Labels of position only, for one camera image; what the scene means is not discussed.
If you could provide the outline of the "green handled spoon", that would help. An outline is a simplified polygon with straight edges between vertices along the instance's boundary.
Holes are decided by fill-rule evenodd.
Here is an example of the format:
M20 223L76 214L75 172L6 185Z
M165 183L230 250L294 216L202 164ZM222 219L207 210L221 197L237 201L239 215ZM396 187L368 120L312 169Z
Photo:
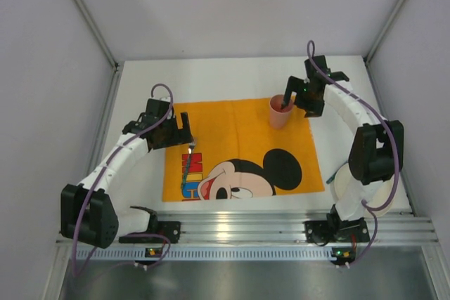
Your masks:
M334 173L327 181L326 184L331 184L335 180L336 173Z

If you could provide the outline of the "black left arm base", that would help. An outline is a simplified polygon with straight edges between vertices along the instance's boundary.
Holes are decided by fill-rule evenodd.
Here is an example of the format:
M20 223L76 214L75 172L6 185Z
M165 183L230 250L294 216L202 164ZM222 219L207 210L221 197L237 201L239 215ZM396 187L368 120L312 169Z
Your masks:
M176 244L181 234L181 222L159 221L154 230L144 233L132 233L119 237L121 244L161 244L171 242Z

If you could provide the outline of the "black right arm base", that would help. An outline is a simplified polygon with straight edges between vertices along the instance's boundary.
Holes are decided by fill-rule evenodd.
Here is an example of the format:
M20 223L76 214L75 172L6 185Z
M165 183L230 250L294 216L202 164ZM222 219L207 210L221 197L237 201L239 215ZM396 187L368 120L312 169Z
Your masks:
M326 246L330 243L367 243L370 240L367 223L364 217L353 221L342 220L337 211L332 209L324 220L304 222L308 243Z

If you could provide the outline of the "orange cartoon mouse placemat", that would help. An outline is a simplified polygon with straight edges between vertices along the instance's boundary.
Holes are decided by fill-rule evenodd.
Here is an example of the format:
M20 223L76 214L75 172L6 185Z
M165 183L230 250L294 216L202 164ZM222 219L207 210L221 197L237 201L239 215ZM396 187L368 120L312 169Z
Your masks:
M324 190L309 120L292 110L282 129L269 124L269 99L177 103L196 139L186 185L188 147L168 148L165 202L243 200Z

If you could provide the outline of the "pink plastic cup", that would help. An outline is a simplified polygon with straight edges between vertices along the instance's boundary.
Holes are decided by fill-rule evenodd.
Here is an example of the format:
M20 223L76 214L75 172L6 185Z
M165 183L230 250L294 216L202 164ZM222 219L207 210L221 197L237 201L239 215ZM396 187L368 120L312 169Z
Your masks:
M284 96L278 94L273 96L269 101L269 124L274 129L282 129L288 123L294 108L294 102L292 100L284 106L283 99Z

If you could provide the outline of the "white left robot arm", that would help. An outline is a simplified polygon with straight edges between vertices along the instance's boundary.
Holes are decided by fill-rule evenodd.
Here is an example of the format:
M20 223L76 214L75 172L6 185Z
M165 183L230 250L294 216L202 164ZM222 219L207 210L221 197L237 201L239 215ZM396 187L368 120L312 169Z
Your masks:
M187 112L164 121L141 114L126 125L105 159L77 185L60 194L60 234L74 241L105 249L118 237L143 237L158 231L158 216L147 207L124 205L121 185L133 167L151 150L193 140Z

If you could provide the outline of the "green handled fork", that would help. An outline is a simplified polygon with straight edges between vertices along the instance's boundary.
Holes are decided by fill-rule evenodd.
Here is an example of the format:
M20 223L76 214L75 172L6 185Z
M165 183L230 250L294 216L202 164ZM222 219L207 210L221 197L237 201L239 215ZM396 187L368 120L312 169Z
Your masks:
M191 166L191 160L192 160L192 156L193 156L193 152L195 150L196 147L196 140L193 139L189 144L188 144L188 157L186 160L186 165L184 167L184 172L183 172L183 176L182 176L182 180L181 180L181 189L184 189L184 186L186 185L186 180L187 180L187 175L189 173L189 169Z

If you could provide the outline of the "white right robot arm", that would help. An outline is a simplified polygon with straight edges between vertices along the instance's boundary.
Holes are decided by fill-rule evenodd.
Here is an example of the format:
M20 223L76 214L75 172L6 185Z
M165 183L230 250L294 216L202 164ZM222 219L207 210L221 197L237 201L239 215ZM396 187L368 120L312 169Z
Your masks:
M403 166L404 126L386 120L353 92L344 72L332 72L325 56L304 62L306 79L291 76L283 103L290 97L306 117L320 117L331 106L354 135L347 160L351 174L332 208L340 221L355 221L367 211L378 214L392 205Z

